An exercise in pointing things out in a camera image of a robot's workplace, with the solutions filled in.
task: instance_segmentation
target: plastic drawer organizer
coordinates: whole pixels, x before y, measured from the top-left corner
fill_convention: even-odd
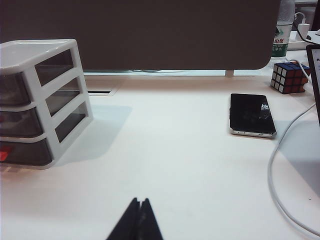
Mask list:
[[[46,169],[92,120],[74,39],[1,44],[0,164]]]

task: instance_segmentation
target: black phone screen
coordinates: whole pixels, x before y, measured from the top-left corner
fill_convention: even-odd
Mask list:
[[[234,131],[274,134],[276,128],[264,95],[232,93],[230,128]]]

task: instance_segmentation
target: drawer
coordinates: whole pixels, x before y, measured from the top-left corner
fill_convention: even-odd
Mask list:
[[[41,86],[74,67],[70,50],[63,51],[34,66]]]
[[[79,94],[80,88],[78,84],[78,78],[76,77],[45,100],[50,115],[53,116]]]
[[[34,143],[0,141],[0,161],[6,164],[45,166],[52,162],[47,140]]]
[[[21,72],[0,76],[0,106],[22,106],[29,103]]]
[[[0,111],[0,136],[33,138],[43,133],[36,108],[26,111]]]

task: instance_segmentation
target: rubik's cube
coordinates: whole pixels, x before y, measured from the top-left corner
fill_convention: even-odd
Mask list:
[[[309,75],[309,67],[302,64],[303,69]],[[303,93],[304,84],[308,82],[297,62],[276,63],[273,68],[271,87],[282,94]]]

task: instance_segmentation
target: water bottle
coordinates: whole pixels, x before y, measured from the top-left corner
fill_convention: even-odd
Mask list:
[[[272,68],[275,63],[283,63],[286,59],[295,10],[295,0],[281,0],[269,63]]]

